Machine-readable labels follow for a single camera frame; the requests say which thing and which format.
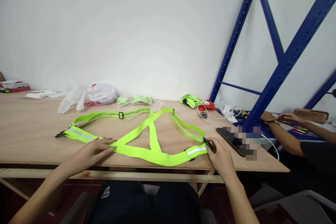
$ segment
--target smartwatch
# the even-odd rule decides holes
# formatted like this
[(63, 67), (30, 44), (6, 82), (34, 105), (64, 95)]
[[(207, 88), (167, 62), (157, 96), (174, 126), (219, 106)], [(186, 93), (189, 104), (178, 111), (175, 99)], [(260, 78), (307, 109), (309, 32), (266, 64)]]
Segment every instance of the smartwatch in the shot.
[(271, 120), (271, 121), (266, 121), (265, 124), (268, 125), (268, 124), (271, 124), (271, 123), (278, 123), (280, 124), (278, 121), (276, 120)]

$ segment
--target red box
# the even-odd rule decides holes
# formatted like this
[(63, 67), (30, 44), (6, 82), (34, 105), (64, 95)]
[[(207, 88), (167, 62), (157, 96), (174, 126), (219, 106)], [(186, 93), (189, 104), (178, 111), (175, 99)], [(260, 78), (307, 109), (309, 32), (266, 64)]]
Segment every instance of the red box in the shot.
[(3, 84), (0, 82), (0, 89), (8, 89), (13, 93), (30, 90), (28, 82), (17, 82), (13, 84)]

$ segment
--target gray chair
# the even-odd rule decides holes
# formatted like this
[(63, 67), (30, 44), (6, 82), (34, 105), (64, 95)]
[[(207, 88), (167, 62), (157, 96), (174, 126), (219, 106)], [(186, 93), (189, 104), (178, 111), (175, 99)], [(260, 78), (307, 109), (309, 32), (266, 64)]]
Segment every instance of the gray chair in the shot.
[(263, 184), (262, 189), (249, 201), (255, 212), (279, 204), (298, 224), (332, 224), (321, 204), (336, 213), (334, 202), (311, 190), (285, 197), (272, 187)]
[[(60, 224), (76, 224), (82, 213), (85, 213), (82, 224), (89, 224), (96, 202), (97, 196), (86, 191), (82, 192), (70, 210), (63, 217)], [(201, 221), (202, 224), (217, 224), (213, 212), (207, 209), (201, 211)]]

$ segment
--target printed logo on pants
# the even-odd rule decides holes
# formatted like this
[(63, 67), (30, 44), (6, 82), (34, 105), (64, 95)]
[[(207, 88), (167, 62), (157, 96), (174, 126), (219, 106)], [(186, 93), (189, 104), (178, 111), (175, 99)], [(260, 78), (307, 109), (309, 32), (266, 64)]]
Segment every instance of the printed logo on pants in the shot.
[(107, 187), (101, 198), (107, 198), (110, 195), (110, 187)]

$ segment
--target white wall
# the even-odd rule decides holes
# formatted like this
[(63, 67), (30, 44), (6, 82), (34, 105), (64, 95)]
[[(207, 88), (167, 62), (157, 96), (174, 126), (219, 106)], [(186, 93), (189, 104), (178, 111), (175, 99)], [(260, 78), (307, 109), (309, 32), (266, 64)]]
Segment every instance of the white wall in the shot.
[[(315, 0), (268, 0), (286, 50)], [(336, 67), (336, 6), (318, 31), (267, 107), (273, 112), (292, 112), (303, 107)], [(224, 81), (262, 91), (277, 65), (260, 0), (253, 0), (231, 58)], [(216, 99), (251, 109), (258, 95), (222, 85)], [(336, 114), (336, 99), (324, 98), (319, 109)]]
[[(269, 0), (285, 50), (314, 1)], [(207, 99), (241, 3), (0, 0), (0, 71), (35, 89), (62, 90), (79, 80), (111, 83), (123, 96), (177, 100), (189, 92)], [(304, 106), (333, 71), (335, 12), (334, 6), (268, 110)], [(262, 91), (276, 63), (260, 1), (254, 0), (224, 81)], [(258, 98), (224, 85), (217, 105), (222, 97), (244, 109)], [(329, 103), (323, 108), (336, 110)]]
[(208, 99), (242, 0), (0, 0), (0, 71), (35, 89)]

